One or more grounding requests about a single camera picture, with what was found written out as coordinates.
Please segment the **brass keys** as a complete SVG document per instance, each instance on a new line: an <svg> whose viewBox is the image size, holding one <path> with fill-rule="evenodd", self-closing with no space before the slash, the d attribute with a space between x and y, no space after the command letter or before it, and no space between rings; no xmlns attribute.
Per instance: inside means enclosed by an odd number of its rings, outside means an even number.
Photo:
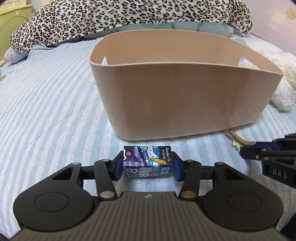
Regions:
<svg viewBox="0 0 296 241"><path fill-rule="evenodd" d="M239 135L237 135L234 131L232 130L227 130L225 133L226 137L229 138L232 142L232 146L236 149L239 150L242 147L249 147L249 146L253 146L256 144L256 142L250 142L247 141L245 139L243 139L242 137L240 137Z"/></svg>

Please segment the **cartoon character small box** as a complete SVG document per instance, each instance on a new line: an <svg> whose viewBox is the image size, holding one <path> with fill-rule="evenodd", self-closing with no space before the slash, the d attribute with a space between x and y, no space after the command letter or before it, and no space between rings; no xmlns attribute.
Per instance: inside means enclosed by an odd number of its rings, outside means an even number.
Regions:
<svg viewBox="0 0 296 241"><path fill-rule="evenodd" d="M173 166L170 146L124 146L123 170L129 178L170 175Z"/></svg>

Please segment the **white fluffy plush toy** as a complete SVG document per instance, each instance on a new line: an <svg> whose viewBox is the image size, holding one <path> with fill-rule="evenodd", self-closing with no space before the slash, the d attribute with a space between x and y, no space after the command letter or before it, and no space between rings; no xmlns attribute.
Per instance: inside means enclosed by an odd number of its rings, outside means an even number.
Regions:
<svg viewBox="0 0 296 241"><path fill-rule="evenodd" d="M259 116L267 104L278 111L291 111L295 105L295 56L288 52L258 51L255 58L240 56L235 111Z"/></svg>

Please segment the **tan plastic storage basket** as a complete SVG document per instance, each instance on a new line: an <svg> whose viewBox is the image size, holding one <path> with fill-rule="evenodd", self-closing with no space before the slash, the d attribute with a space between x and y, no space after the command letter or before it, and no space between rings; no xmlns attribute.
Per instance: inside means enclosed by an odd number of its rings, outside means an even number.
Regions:
<svg viewBox="0 0 296 241"><path fill-rule="evenodd" d="M181 30L108 35L89 63L114 132L128 141L220 131L256 121L283 72L234 40Z"/></svg>

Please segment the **light teal quilted comforter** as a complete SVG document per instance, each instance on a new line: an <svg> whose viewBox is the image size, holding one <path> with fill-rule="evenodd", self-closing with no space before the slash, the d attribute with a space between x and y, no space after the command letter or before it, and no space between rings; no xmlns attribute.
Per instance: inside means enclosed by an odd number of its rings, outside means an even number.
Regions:
<svg viewBox="0 0 296 241"><path fill-rule="evenodd" d="M151 23L151 24L131 24L114 29L88 34L83 36L83 40L93 40L105 37L112 33L134 31L134 30L186 30L215 34L230 38L234 35L234 28L226 23L207 23L207 22L171 22L171 23Z"/></svg>

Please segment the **leopard print blanket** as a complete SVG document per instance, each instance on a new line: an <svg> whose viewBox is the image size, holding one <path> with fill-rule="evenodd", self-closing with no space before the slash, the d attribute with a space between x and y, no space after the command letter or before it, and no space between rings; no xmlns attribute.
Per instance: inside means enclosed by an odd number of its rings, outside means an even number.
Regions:
<svg viewBox="0 0 296 241"><path fill-rule="evenodd" d="M252 20L242 1L53 1L32 13L9 37L11 48L28 53L35 45L134 24L208 22L233 25L243 36Z"/></svg>

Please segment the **green plastic storage bin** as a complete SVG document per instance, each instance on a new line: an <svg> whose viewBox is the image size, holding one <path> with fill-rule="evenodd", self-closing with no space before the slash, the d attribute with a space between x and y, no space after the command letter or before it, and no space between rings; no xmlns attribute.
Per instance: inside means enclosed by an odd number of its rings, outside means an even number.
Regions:
<svg viewBox="0 0 296 241"><path fill-rule="evenodd" d="M33 5L14 6L1 11L1 61L10 47L10 35L29 17Z"/></svg>

